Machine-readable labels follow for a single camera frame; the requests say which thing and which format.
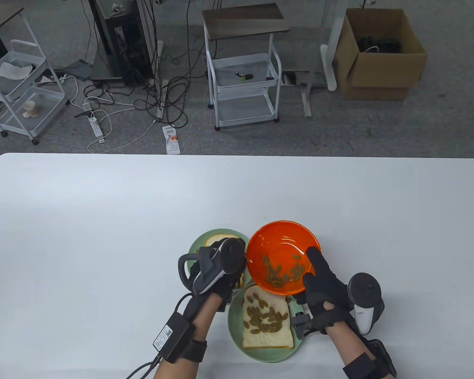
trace slice of bread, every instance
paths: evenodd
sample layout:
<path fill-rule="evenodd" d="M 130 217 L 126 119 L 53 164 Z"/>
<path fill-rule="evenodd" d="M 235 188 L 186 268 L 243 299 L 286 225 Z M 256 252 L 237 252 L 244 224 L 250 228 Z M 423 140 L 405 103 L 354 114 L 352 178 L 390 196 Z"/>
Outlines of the slice of bread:
<path fill-rule="evenodd" d="M 251 325 L 251 316 L 248 313 L 248 308 L 251 308 L 251 313 L 259 312 L 261 314 L 270 314 L 270 308 L 273 308 L 274 312 L 279 312 L 284 316 L 280 324 L 282 325 L 277 332 L 263 331 L 251 333 L 252 330 L 260 330 L 259 326 Z M 265 328 L 270 329 L 268 325 L 277 323 L 277 317 L 269 321 L 268 317 L 260 318 L 262 325 L 267 325 Z M 243 341 L 242 346 L 245 349 L 257 349 L 257 348 L 293 348 L 293 335 L 290 330 L 290 310 L 286 298 L 284 296 L 274 295 L 261 287 L 254 285 L 249 287 L 244 293 L 244 304 L 243 304 Z"/>
<path fill-rule="evenodd" d="M 239 238 L 236 235 L 213 235 L 206 241 L 206 246 L 212 245 L 214 242 L 221 241 L 223 238 Z"/>

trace forearm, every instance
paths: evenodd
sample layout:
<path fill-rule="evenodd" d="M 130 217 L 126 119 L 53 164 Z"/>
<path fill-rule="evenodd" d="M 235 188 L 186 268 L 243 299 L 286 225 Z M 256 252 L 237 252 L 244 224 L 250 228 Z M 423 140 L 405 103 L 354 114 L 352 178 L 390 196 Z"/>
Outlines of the forearm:
<path fill-rule="evenodd" d="M 209 327 L 221 302 L 222 299 L 218 295 L 210 294 L 193 321 L 195 326 L 194 340 L 205 341 Z M 154 375 L 154 379 L 194 379 L 197 376 L 198 369 L 198 363 L 184 358 L 178 359 L 175 363 L 162 361 Z"/>
<path fill-rule="evenodd" d="M 333 326 L 325 328 L 325 330 L 337 348 L 345 366 L 349 365 L 363 353 L 367 354 L 371 360 L 376 359 L 374 354 L 349 328 L 347 323 L 335 323 Z M 385 376 L 385 379 L 393 379 L 393 377 L 388 374 Z"/>

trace computer tower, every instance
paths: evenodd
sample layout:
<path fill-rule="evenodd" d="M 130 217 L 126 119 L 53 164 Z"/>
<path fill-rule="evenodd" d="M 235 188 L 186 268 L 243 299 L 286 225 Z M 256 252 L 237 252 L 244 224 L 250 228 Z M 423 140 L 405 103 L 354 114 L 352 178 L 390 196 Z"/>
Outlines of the computer tower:
<path fill-rule="evenodd" d="M 100 34 L 90 79 L 95 85 L 143 84 L 152 77 L 151 61 L 137 0 L 90 0 Z"/>

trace orange bowl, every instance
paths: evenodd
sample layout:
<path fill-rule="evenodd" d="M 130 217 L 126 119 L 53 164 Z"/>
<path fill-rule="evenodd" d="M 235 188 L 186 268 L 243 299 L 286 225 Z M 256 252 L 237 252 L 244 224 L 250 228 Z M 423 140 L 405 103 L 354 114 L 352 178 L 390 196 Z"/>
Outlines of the orange bowl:
<path fill-rule="evenodd" d="M 262 226 L 248 243 L 248 271 L 257 285 L 277 295 L 295 295 L 305 287 L 302 276 L 314 273 L 305 254 L 308 247 L 321 251 L 309 229 L 293 221 L 275 221 Z"/>

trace small green object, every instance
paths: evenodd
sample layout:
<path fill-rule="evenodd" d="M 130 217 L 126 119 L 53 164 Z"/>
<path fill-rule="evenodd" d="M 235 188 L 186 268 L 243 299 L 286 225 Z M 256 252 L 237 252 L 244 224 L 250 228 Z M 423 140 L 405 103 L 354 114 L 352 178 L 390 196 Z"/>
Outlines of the small green object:
<path fill-rule="evenodd" d="M 291 326 L 290 328 L 293 334 L 293 348 L 292 349 L 244 349 L 242 347 L 242 335 L 244 331 L 243 316 L 242 316 L 242 304 L 244 301 L 244 293 L 246 289 L 255 285 L 254 283 L 245 285 L 233 298 L 230 307 L 228 309 L 228 330 L 230 336 L 237 347 L 248 357 L 256 359 L 257 361 L 264 363 L 277 363 L 284 361 L 291 357 L 296 350 L 299 348 L 302 341 L 300 341 L 295 335 L 295 330 Z M 303 312 L 301 305 L 298 305 L 294 298 L 288 303 L 290 308 L 290 315 L 295 315 L 297 312 Z"/>

